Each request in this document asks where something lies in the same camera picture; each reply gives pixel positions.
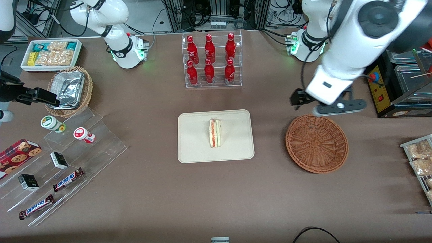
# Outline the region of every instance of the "snickers bar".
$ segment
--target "snickers bar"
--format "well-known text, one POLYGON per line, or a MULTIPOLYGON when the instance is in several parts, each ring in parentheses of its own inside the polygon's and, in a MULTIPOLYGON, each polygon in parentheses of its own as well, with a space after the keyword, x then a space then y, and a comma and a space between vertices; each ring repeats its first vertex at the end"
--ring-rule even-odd
POLYGON ((61 180, 59 183, 57 183, 56 185, 53 185, 54 188, 54 192, 58 192, 61 189, 63 189, 64 187, 66 187, 67 185, 69 185, 71 182, 73 182, 74 180, 76 180, 80 175, 83 175, 84 171, 80 168, 78 168, 77 170, 75 170, 72 174, 70 174, 68 177, 64 178, 63 180, 61 180))
POLYGON ((53 197, 53 195, 50 194, 47 198, 38 202, 37 204, 33 205, 32 207, 28 208, 27 210, 23 210, 23 211, 19 212, 19 215, 18 215, 19 220, 23 220, 23 219, 27 218, 28 216, 30 216, 32 213, 42 209, 46 205, 53 204, 53 203, 54 203, 54 197, 53 197))

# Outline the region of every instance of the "brown wicker basket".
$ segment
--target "brown wicker basket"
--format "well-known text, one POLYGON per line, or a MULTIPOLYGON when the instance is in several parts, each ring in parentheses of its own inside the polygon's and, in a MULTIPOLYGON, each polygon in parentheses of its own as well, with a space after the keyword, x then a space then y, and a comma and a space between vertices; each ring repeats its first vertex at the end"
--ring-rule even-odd
POLYGON ((291 158, 312 173, 330 173, 348 156, 348 140, 332 120, 313 115, 299 116, 289 125, 285 145, 291 158))
MULTIPOLYGON (((48 110, 48 112, 51 115, 60 116, 60 117, 64 117, 64 118, 69 118, 73 114, 77 113, 79 110, 81 110, 81 109, 85 108, 86 106, 88 106, 89 103, 90 103, 90 100, 92 98, 92 92, 93 92, 92 77, 90 77, 89 73, 84 68, 82 68, 82 67, 76 67, 76 66, 75 67, 67 68, 67 69, 62 70, 60 72, 72 72, 72 71, 83 72, 84 75, 86 76, 86 79, 84 80, 83 94, 81 95, 81 104, 75 110, 54 110, 54 109, 49 108, 47 105, 45 105, 46 110, 48 110)), ((53 84, 54 77, 51 79, 51 82, 48 84, 48 90, 51 89, 51 85, 53 84)))

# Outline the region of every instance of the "white tray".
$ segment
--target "white tray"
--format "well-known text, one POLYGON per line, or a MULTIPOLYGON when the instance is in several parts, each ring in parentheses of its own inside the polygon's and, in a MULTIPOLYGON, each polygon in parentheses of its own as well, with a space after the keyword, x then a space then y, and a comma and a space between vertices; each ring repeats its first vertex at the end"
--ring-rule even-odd
POLYGON ((255 155, 247 110, 183 113, 178 117, 177 158, 181 163, 249 160, 255 155), (210 148, 209 120, 221 121, 222 144, 210 148))

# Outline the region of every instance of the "small bottle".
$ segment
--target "small bottle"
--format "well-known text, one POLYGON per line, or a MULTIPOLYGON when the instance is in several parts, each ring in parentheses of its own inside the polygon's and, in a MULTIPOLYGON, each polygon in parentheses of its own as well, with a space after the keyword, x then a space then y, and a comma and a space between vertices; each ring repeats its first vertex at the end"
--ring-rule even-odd
POLYGON ((206 82, 212 84, 215 80, 215 69, 213 68, 211 59, 206 59, 206 66, 204 67, 204 72, 206 74, 206 82))
POLYGON ((187 38, 187 55, 189 56, 189 59, 194 62, 195 65, 198 65, 200 63, 200 58, 198 57, 198 48, 197 45, 194 43, 194 38, 189 35, 187 38))
POLYGON ((227 85, 232 85, 234 83, 234 72, 235 72, 235 68, 232 65, 232 59, 229 59, 226 62, 226 67, 225 67, 225 83, 227 85))
POLYGON ((226 61, 235 58, 235 42, 233 33, 228 34, 228 41, 226 42, 225 53, 226 61))
POLYGON ((191 60, 187 61, 187 78, 192 86, 198 85, 198 73, 196 68, 194 67, 194 63, 191 60))
POLYGON ((204 46, 204 50, 206 52, 206 58, 209 58, 212 64, 215 63, 216 51, 215 51, 215 44, 212 41, 211 34, 206 35, 206 45, 204 46))

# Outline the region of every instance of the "wooden stick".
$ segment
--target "wooden stick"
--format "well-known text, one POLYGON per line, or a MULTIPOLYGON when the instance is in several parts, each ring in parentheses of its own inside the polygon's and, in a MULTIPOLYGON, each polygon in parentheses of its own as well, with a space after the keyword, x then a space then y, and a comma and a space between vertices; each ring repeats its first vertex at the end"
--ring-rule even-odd
POLYGON ((426 73, 426 74, 420 74, 420 75, 412 76, 411 78, 417 78, 417 77, 425 76, 425 75, 428 75, 428 74, 432 74, 432 72, 426 73))

